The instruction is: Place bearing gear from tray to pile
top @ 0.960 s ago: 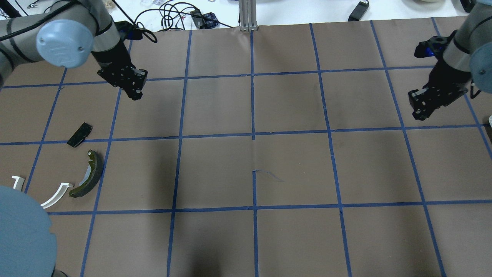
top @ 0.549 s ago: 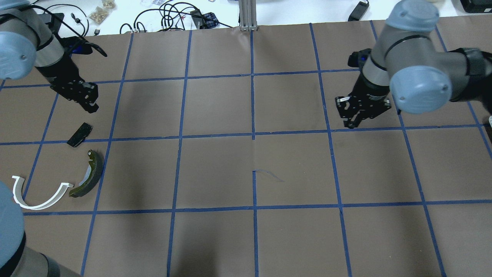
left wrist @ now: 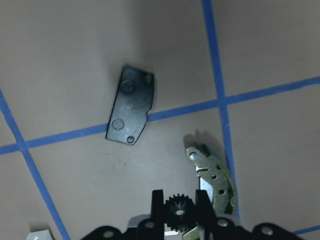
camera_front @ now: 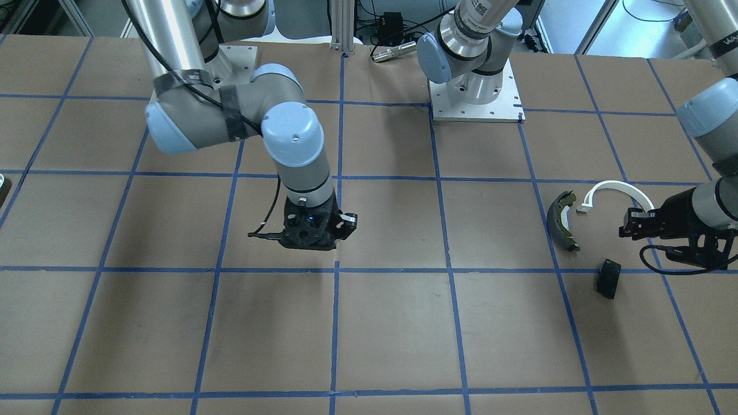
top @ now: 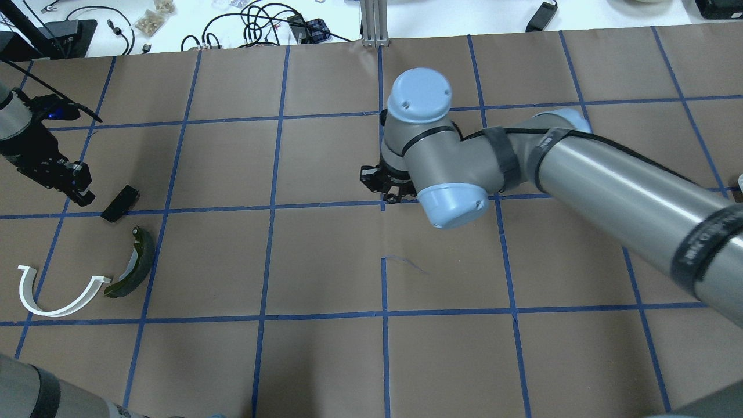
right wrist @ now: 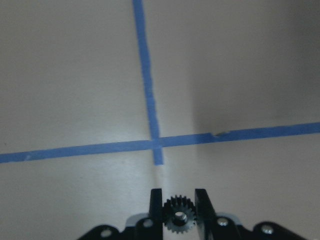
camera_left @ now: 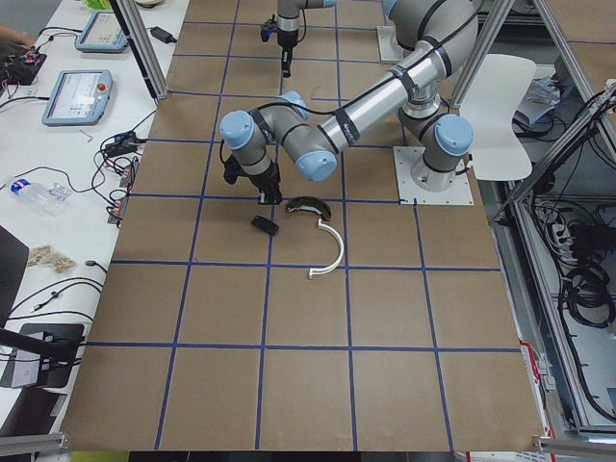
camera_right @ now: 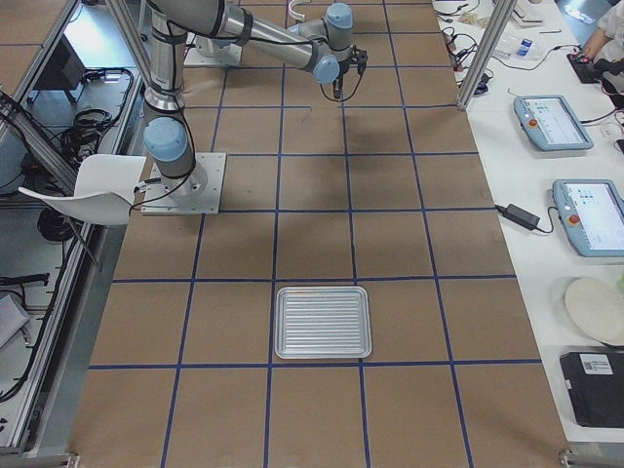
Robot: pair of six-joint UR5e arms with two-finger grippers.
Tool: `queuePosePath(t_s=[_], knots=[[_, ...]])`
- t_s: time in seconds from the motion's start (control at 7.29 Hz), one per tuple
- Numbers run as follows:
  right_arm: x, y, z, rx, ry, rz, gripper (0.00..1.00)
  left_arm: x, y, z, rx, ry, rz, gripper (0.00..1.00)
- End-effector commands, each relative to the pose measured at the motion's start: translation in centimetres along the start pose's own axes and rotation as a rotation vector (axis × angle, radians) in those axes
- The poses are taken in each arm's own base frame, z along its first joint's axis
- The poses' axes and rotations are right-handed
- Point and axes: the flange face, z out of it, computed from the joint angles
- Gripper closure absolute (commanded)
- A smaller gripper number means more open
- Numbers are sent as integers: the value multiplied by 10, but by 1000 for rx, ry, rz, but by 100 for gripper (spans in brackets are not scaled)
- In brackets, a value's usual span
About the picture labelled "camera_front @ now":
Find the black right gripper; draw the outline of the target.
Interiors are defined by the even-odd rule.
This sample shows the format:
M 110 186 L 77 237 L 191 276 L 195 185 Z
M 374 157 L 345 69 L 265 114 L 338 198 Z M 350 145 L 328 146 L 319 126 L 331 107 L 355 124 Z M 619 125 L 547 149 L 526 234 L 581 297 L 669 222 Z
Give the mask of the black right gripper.
M 356 214 L 340 210 L 335 194 L 314 207 L 287 199 L 280 244 L 298 250 L 333 250 L 337 240 L 345 240 L 355 231 L 357 222 Z

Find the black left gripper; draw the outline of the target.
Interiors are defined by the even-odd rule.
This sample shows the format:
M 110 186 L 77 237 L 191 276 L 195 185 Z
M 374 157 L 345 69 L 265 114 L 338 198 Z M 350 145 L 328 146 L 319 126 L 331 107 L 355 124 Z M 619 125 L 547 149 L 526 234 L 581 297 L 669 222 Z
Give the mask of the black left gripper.
M 730 232 L 711 228 L 696 215 L 692 205 L 694 191 L 696 187 L 671 196 L 657 209 L 627 209 L 619 237 L 633 240 L 686 238 L 688 246 L 675 247 L 678 254 L 730 253 Z

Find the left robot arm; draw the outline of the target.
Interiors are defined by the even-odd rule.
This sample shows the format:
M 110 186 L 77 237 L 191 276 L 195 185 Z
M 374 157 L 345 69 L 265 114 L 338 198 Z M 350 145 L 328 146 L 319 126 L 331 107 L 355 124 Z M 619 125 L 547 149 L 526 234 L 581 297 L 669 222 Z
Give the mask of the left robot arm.
M 683 103 L 676 116 L 706 152 L 719 177 L 669 197 L 661 207 L 630 208 L 619 236 L 730 239 L 737 223 L 737 6 L 735 1 L 687 1 L 691 18 L 725 78 Z

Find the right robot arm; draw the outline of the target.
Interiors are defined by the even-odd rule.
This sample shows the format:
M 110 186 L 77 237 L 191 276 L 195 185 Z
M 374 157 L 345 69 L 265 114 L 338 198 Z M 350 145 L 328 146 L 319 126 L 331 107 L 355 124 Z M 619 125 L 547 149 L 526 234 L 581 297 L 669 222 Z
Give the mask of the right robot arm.
M 272 1 L 124 1 L 148 50 L 155 98 L 145 115 L 164 153 L 195 152 L 255 135 L 285 187 L 284 230 L 253 238 L 283 247 L 329 251 L 357 227 L 337 203 L 325 134 L 305 91 L 287 67 L 250 69 L 225 55 L 226 43 L 274 31 Z

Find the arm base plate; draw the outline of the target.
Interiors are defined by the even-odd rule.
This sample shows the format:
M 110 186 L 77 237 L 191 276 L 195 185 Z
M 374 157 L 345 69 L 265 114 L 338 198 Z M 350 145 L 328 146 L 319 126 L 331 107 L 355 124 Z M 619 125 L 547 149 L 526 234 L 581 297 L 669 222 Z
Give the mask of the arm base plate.
M 522 123 L 526 119 L 510 61 L 492 76 L 467 73 L 444 84 L 429 81 L 428 86 L 435 120 Z

